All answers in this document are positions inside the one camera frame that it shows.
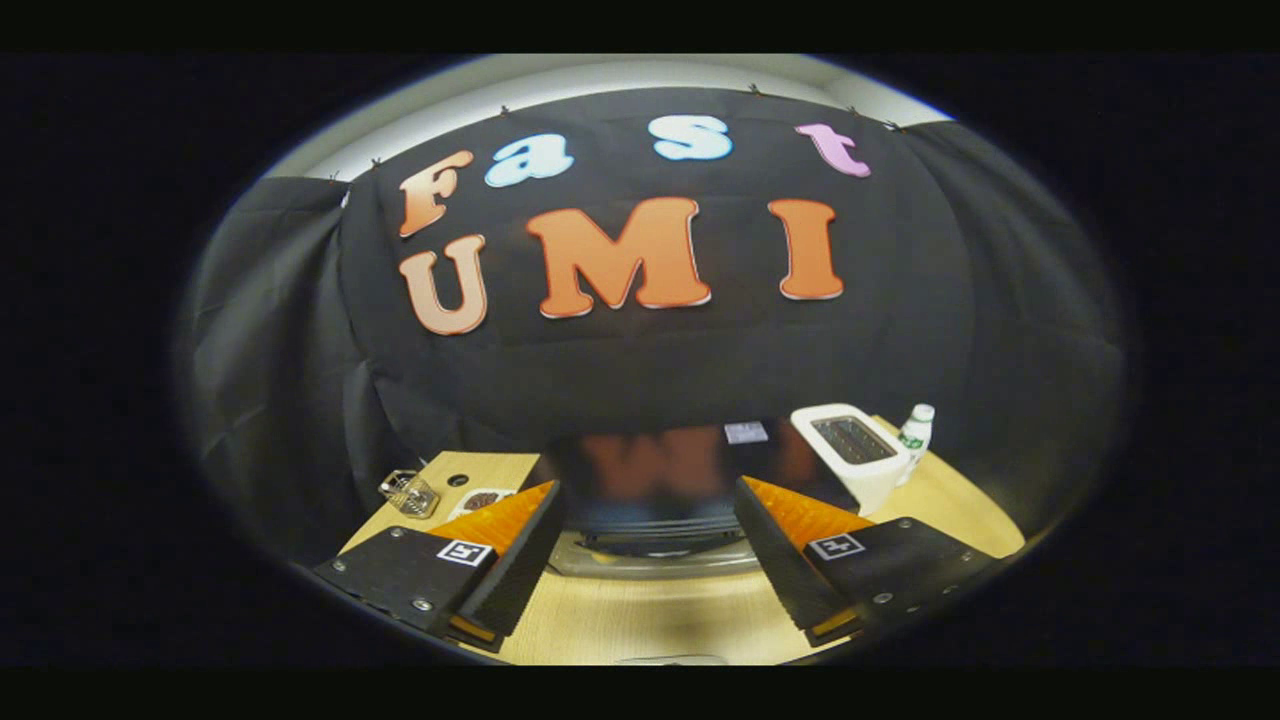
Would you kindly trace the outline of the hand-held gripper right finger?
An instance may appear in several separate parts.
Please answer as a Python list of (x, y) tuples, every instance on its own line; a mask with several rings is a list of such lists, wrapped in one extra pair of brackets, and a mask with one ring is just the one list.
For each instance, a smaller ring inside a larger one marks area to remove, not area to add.
[(897, 488), (867, 518), (741, 477), (733, 510), (791, 621), (817, 648), (882, 642), (928, 621), (1011, 553), (1010, 516), (960, 477)]

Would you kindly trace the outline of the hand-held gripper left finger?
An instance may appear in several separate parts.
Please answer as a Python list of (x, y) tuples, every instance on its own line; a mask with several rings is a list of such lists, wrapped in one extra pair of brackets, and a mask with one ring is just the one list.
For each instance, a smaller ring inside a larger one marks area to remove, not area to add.
[(390, 527), (314, 570), (415, 630), (497, 652), (527, 607), (564, 520), (557, 480), (435, 527)]

